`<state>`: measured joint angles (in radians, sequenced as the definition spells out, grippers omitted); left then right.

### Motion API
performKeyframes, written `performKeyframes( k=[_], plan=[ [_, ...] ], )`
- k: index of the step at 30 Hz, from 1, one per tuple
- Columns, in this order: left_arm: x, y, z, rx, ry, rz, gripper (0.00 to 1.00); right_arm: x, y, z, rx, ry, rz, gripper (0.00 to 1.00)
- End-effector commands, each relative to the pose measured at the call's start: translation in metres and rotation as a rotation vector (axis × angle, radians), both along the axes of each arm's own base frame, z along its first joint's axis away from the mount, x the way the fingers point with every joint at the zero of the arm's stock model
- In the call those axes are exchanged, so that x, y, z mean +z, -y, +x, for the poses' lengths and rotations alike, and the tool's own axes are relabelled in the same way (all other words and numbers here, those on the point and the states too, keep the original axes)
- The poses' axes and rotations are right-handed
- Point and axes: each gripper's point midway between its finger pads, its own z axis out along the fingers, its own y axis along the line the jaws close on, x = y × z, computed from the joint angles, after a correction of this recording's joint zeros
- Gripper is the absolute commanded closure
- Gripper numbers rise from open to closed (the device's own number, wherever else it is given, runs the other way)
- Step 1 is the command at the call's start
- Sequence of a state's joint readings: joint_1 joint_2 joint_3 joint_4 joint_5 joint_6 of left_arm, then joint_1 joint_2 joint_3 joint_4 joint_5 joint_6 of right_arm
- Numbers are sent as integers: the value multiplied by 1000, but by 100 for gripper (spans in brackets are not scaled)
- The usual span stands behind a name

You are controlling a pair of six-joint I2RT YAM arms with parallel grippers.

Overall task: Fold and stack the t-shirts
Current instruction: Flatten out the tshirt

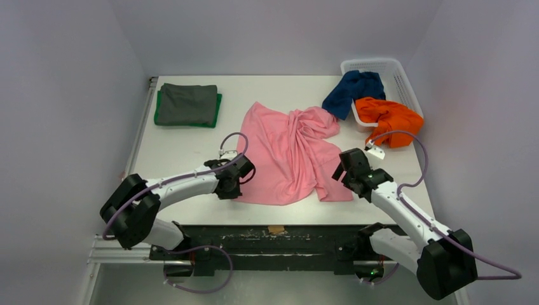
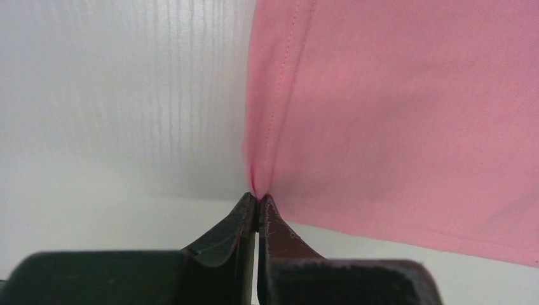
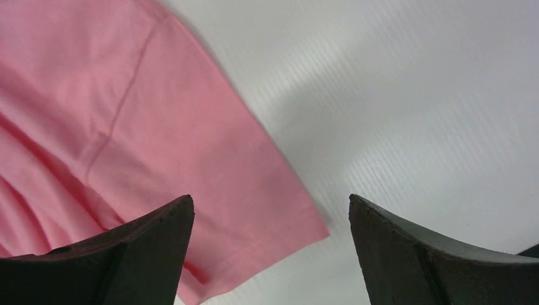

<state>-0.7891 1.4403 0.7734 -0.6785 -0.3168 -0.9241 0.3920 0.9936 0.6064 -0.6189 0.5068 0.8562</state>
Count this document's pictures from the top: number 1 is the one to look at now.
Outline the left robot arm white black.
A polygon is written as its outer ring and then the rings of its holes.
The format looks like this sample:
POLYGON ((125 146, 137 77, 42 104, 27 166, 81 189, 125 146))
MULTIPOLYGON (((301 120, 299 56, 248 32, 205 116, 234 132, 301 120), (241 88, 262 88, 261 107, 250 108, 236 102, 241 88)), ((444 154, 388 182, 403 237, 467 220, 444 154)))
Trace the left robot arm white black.
POLYGON ((216 194, 220 200, 237 199, 242 184, 250 181, 256 167, 244 155, 212 159, 191 172, 161 179, 125 178, 100 209, 106 223, 105 238, 125 249, 139 243, 160 247, 172 259, 189 253, 190 238, 176 222, 158 218, 165 208, 195 196, 216 194))

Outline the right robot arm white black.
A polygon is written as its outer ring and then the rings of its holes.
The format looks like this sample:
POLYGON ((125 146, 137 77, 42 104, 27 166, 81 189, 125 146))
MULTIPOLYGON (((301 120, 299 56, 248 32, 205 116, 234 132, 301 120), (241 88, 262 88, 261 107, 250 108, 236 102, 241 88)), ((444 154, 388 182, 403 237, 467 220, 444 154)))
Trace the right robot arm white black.
POLYGON ((375 223, 358 233, 358 253, 371 259, 376 254, 393 259, 416 275, 432 299, 441 300, 478 280, 471 237, 462 229, 453 231, 437 222, 404 193, 393 177, 374 168, 381 149, 350 149, 339 154, 332 178, 384 211, 404 235, 375 223))

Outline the pink t shirt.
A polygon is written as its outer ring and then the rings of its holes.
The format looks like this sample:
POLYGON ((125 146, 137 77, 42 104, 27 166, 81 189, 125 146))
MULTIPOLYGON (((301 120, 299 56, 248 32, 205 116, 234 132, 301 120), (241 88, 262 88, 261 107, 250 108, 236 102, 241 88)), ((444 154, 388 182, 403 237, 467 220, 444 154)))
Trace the pink t shirt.
POLYGON ((256 102, 247 111, 237 150, 254 164, 254 178, 241 187, 239 202, 284 206, 316 193, 320 201, 351 201, 353 195, 332 179, 339 165, 337 119, 321 107, 285 114, 256 102))

